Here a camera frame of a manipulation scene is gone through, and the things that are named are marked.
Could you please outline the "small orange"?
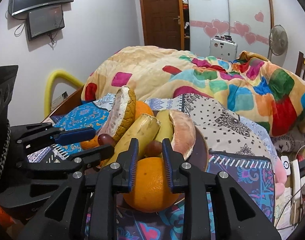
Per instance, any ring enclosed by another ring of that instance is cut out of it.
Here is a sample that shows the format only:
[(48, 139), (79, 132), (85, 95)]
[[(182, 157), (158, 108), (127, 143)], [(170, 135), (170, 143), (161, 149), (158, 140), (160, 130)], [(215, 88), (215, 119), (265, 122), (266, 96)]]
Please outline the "small orange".
[(98, 142), (97, 135), (91, 140), (86, 140), (86, 141), (80, 142), (80, 147), (82, 148), (82, 150), (90, 150), (90, 149), (96, 148), (98, 146), (100, 146), (100, 144)]

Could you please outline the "dark red plum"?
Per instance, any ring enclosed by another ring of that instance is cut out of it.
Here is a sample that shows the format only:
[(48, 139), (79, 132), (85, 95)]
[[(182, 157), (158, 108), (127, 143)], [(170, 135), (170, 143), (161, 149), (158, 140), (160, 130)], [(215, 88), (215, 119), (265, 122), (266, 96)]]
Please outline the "dark red plum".
[(115, 140), (113, 139), (113, 137), (111, 137), (109, 134), (100, 134), (98, 136), (98, 144), (101, 145), (111, 145), (112, 147), (114, 147), (116, 145)]

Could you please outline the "long yellow sugarcane stalk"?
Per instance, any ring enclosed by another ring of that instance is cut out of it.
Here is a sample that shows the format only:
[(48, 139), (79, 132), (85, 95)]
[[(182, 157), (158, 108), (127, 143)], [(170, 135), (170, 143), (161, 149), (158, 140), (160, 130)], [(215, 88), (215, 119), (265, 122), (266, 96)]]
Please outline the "long yellow sugarcane stalk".
[(114, 155), (109, 160), (105, 161), (103, 166), (116, 162), (118, 155), (121, 152), (128, 150), (132, 138), (138, 140), (138, 160), (143, 159), (145, 148), (155, 139), (160, 129), (160, 125), (161, 122), (156, 117), (145, 113), (141, 114), (117, 142), (114, 147)]

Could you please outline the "large orange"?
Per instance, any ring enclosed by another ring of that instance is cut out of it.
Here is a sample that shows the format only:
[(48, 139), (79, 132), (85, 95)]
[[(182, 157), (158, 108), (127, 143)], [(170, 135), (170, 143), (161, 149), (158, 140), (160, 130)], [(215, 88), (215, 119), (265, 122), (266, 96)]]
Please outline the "large orange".
[(123, 194), (132, 208), (154, 213), (172, 206), (179, 198), (168, 186), (164, 162), (161, 157), (141, 159), (137, 163), (135, 185), (130, 193)]

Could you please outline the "small dark plum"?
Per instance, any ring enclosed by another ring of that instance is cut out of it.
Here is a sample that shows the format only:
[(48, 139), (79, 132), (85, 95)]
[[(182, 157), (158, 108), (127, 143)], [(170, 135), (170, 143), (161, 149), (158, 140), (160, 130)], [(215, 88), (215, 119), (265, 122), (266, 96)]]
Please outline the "small dark plum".
[(150, 142), (145, 148), (145, 157), (161, 157), (162, 156), (162, 143), (154, 140)]

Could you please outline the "small orange tangerine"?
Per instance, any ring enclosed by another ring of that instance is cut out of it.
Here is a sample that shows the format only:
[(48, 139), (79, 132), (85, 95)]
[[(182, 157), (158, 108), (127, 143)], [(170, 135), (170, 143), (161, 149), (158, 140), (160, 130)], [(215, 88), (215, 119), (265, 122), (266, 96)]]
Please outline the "small orange tangerine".
[(142, 114), (153, 116), (152, 109), (143, 101), (136, 101), (135, 119), (137, 120)]

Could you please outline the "pink plush toy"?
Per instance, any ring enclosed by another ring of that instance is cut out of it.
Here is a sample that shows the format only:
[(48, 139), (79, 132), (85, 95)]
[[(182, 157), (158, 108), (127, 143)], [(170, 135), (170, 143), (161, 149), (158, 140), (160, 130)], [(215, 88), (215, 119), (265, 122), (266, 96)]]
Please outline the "pink plush toy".
[(285, 191), (285, 184), (287, 182), (286, 170), (280, 158), (277, 158), (275, 164), (275, 197), (278, 199)]

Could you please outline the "brown round plate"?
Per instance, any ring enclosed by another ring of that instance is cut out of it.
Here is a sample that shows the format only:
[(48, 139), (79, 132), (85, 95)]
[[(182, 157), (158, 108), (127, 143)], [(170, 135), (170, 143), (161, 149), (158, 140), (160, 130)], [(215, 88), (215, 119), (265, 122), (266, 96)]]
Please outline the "brown round plate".
[[(195, 128), (196, 131), (196, 142), (195, 145), (193, 147), (193, 152), (191, 153), (191, 156), (187, 159), (187, 161), (191, 162), (193, 165), (195, 165), (196, 167), (198, 167), (200, 170), (205, 171), (207, 168), (207, 163), (208, 163), (208, 147), (206, 144), (206, 141), (204, 140), (203, 135), (200, 133), (200, 131)], [(184, 194), (181, 193), (179, 194), (179, 198), (178, 200), (174, 203), (174, 204), (178, 204), (179, 202), (181, 202), (184, 199)], [(123, 200), (123, 206), (126, 206), (128, 209), (132, 208), (131, 206), (129, 206), (125, 200)]]

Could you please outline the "yellow foam tube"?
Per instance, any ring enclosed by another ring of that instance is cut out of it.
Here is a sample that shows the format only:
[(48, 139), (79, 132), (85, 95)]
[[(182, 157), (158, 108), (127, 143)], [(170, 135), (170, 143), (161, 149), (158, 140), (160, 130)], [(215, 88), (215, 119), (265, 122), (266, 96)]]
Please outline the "yellow foam tube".
[(64, 83), (69, 85), (76, 90), (81, 88), (84, 83), (77, 79), (75, 76), (70, 74), (69, 72), (59, 69), (50, 73), (48, 79), (46, 81), (46, 88), (44, 91), (44, 117), (47, 117), (51, 113), (51, 107), (53, 102), (53, 96), (55, 93), (56, 86), (60, 83)]

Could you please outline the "blue patterned bed sheet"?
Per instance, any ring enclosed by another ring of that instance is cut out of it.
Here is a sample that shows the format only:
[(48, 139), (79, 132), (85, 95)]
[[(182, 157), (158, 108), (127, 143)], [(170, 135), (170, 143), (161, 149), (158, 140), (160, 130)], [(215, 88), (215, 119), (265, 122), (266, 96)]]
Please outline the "blue patterned bed sheet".
[[(150, 99), (154, 111), (176, 109), (188, 115), (208, 146), (206, 171), (226, 171), (246, 191), (267, 218), (275, 220), (275, 164), (277, 154), (266, 130), (198, 94), (173, 99)], [(156, 213), (117, 209), (119, 239), (181, 239), (184, 201)]]

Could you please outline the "small pomelo slice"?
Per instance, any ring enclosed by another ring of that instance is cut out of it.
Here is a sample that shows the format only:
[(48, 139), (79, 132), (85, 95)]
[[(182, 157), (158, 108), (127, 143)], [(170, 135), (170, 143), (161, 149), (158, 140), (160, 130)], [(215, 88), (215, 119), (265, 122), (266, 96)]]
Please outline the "small pomelo slice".
[(170, 110), (169, 117), (174, 130), (171, 141), (172, 149), (181, 153), (187, 160), (191, 156), (196, 142), (195, 125), (188, 115), (178, 110)]

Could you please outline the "colourful patchwork blanket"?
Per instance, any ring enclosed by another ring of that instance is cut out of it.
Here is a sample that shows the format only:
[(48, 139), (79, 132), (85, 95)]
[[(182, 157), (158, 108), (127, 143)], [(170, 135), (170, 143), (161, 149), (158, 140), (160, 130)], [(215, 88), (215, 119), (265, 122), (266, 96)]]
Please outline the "colourful patchwork blanket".
[(156, 46), (125, 47), (89, 77), (83, 102), (127, 86), (140, 101), (198, 94), (263, 126), (277, 137), (305, 132), (305, 81), (262, 55), (243, 51), (232, 61)]

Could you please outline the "wooden headboard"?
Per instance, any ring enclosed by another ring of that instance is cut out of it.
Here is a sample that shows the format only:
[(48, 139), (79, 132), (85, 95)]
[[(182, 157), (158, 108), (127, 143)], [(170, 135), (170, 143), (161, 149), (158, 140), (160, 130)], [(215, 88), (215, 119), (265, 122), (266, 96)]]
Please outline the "wooden headboard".
[(305, 81), (305, 57), (303, 52), (299, 52), (295, 74)]

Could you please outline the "white wardrobe with hearts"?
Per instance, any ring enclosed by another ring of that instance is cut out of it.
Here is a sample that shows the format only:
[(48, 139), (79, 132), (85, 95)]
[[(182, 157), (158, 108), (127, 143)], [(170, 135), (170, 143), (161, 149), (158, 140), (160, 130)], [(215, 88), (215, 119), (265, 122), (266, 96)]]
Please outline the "white wardrobe with hearts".
[(274, 25), (271, 0), (187, 0), (189, 50), (212, 55), (211, 39), (229, 35), (237, 53), (269, 55), (269, 34)]

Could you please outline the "small black wall monitor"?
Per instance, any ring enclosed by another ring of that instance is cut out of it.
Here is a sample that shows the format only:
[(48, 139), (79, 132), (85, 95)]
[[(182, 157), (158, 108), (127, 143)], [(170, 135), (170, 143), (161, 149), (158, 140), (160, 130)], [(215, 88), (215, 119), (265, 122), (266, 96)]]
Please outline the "small black wall monitor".
[(64, 27), (62, 5), (42, 7), (28, 12), (27, 35), (29, 41), (41, 35), (59, 31)]

